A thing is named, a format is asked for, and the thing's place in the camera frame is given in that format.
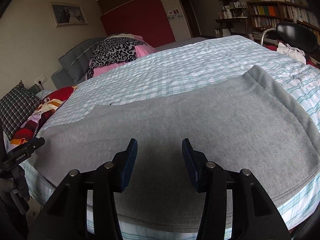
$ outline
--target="wall socket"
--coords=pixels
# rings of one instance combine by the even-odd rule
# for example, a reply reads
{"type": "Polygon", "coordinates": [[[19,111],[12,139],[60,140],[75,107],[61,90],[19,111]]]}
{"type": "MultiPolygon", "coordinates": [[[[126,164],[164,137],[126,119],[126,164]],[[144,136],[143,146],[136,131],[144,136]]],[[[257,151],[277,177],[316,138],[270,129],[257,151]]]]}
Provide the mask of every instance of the wall socket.
{"type": "Polygon", "coordinates": [[[35,84],[39,85],[39,81],[41,81],[41,84],[42,84],[47,81],[47,78],[45,77],[45,75],[41,75],[35,80],[35,84]]]}

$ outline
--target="hand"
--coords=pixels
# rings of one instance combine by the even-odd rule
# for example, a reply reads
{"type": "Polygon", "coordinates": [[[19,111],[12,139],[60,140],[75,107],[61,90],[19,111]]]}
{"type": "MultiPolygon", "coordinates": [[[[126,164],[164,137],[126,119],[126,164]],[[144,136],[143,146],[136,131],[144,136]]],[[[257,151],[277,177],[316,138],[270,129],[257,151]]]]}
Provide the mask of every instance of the hand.
{"type": "Polygon", "coordinates": [[[14,181],[12,179],[0,179],[0,198],[5,204],[12,207],[16,206],[10,196],[10,192],[15,188],[18,189],[19,196],[24,198],[25,201],[29,201],[30,199],[28,184],[24,176],[24,169],[20,166],[17,166],[15,169],[14,181]]]}

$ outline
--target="metal screw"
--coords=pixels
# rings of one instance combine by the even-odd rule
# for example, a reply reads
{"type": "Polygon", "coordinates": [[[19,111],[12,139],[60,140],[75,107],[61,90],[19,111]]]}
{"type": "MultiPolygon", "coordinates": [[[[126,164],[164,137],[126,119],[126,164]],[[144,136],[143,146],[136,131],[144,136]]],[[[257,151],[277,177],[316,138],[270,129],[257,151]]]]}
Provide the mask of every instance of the metal screw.
{"type": "Polygon", "coordinates": [[[69,172],[69,175],[71,176],[71,177],[74,177],[74,176],[76,176],[78,174],[78,170],[71,170],[70,172],[69,172]]]}
{"type": "Polygon", "coordinates": [[[210,169],[212,169],[216,166],[216,164],[214,162],[207,162],[205,165],[210,169]]]}
{"type": "Polygon", "coordinates": [[[251,171],[248,170],[248,169],[243,169],[243,170],[242,170],[242,173],[243,173],[244,175],[248,176],[248,175],[251,174],[251,171]]]}
{"type": "Polygon", "coordinates": [[[111,168],[113,168],[113,166],[114,166],[113,162],[107,162],[107,163],[104,164],[104,167],[106,169],[111,169],[111,168]]]}

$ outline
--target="wall picture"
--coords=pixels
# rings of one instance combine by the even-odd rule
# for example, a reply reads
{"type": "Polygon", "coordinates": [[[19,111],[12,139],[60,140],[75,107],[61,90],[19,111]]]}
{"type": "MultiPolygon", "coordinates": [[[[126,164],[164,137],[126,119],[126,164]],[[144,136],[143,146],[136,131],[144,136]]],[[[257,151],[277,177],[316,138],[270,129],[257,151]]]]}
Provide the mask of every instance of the wall picture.
{"type": "Polygon", "coordinates": [[[51,2],[50,9],[56,27],[87,24],[80,5],[51,2]]]}

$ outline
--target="chair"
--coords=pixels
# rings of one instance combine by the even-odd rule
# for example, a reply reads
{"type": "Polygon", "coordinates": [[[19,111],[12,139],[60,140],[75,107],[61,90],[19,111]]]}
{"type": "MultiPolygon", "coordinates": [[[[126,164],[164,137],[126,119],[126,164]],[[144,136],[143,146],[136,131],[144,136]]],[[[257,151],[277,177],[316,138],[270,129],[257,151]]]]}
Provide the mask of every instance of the chair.
{"type": "Polygon", "coordinates": [[[263,39],[266,33],[276,31],[282,41],[291,47],[303,50],[306,54],[314,54],[319,49],[316,35],[305,27],[295,23],[278,23],[276,28],[265,30],[262,33],[260,45],[263,45],[263,39]]]}

